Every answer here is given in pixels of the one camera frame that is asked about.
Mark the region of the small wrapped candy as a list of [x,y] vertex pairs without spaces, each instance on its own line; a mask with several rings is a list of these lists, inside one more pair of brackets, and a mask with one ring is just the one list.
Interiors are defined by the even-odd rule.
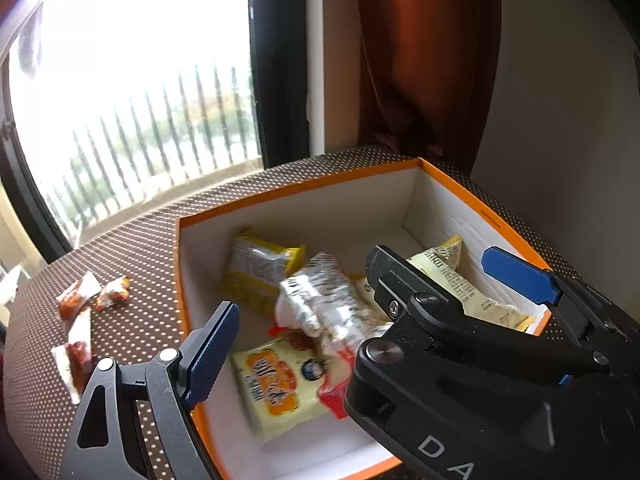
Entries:
[[104,310],[110,307],[118,307],[130,299],[131,281],[128,276],[123,275],[108,282],[99,293],[94,306],[96,310]]

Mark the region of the black window frame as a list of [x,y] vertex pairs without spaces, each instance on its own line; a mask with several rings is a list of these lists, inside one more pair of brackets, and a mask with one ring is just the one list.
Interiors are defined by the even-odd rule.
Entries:
[[1,183],[29,253],[53,262],[223,181],[108,220],[75,243],[42,195],[44,178],[60,172],[53,143],[65,126],[194,68],[252,77],[262,168],[307,156],[305,48],[304,0],[1,0]]

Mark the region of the brown polka dot tablecloth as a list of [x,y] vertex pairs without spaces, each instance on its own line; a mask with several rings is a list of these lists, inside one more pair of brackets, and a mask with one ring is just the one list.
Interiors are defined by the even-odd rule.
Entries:
[[[217,186],[123,224],[50,264],[20,288],[12,309],[4,352],[3,395],[9,434],[40,478],[55,479],[76,408],[70,402],[51,349],[65,339],[56,298],[86,272],[106,283],[126,275],[129,304],[91,318],[92,351],[120,365],[145,362],[176,348],[190,330],[180,318],[175,277],[176,227],[181,218],[293,182],[354,169],[404,162],[382,148],[367,146],[291,162]],[[530,244],[549,258],[546,268],[569,276],[572,267],[515,214],[500,206],[459,171],[433,165],[462,184]]]

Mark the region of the red brown curtain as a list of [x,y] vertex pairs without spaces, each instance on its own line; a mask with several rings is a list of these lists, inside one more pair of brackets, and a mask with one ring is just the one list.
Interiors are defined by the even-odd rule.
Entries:
[[473,169],[494,92],[501,0],[357,0],[358,140]]

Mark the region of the orange cardboard box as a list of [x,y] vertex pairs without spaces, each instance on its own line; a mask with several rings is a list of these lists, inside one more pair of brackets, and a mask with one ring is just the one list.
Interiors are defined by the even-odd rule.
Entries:
[[[539,335],[549,311],[512,292],[480,265],[485,249],[501,247],[546,268],[549,258],[484,200],[421,159],[390,162],[305,179],[181,218],[176,227],[175,277],[185,330],[203,326],[224,298],[222,281],[232,240],[250,230],[263,240],[329,252],[349,274],[360,274],[378,245],[410,257],[460,235],[460,270],[485,295],[533,318]],[[269,442],[254,437],[233,368],[224,364],[194,422],[226,479],[371,479],[398,459],[348,418],[324,414]]]

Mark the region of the cartoon character small snack pack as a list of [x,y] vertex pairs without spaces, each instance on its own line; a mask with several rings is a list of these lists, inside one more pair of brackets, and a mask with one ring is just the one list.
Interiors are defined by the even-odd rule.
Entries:
[[234,352],[231,361],[257,439],[270,441],[328,411],[319,398],[326,369],[300,330]]

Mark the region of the olive yellow snack bag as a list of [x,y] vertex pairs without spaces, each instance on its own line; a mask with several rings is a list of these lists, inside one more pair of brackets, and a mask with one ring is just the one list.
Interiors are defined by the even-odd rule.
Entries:
[[280,283],[305,262],[305,245],[285,247],[242,233],[231,245],[222,286],[240,307],[271,318]]

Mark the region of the balcony metal railing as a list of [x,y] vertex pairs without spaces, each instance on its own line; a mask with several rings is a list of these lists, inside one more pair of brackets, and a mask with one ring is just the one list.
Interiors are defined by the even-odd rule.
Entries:
[[60,172],[42,195],[72,243],[188,188],[262,168],[252,77],[239,67],[175,76],[77,125],[53,143]]

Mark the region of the long red white snack stick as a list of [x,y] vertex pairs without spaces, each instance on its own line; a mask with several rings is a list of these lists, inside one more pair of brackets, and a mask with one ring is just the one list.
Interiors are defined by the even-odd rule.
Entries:
[[84,307],[73,322],[65,322],[66,341],[51,349],[56,369],[73,405],[80,403],[96,366],[91,343],[91,315],[92,309]]

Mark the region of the red brown snack wrapper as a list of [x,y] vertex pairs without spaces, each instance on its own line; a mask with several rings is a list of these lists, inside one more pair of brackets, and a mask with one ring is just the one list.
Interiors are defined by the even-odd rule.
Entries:
[[58,317],[62,321],[73,321],[85,303],[96,295],[99,295],[101,285],[96,276],[86,272],[79,280],[68,286],[56,298]]

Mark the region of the red white snack bag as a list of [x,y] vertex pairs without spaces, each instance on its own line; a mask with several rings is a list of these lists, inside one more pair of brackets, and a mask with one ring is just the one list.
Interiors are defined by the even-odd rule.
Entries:
[[360,296],[332,255],[319,252],[280,281],[274,322],[279,328],[301,330],[314,341],[326,370],[318,398],[336,418],[345,418],[344,400],[358,348],[367,339],[383,336],[392,321]]

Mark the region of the yellow cartoon snack bag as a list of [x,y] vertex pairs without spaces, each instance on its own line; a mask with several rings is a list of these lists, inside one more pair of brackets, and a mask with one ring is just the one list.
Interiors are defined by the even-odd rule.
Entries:
[[440,287],[446,289],[462,304],[463,311],[472,318],[525,332],[535,321],[516,307],[485,296],[477,287],[457,272],[461,260],[463,240],[454,235],[441,245],[425,249],[411,256],[411,263]]

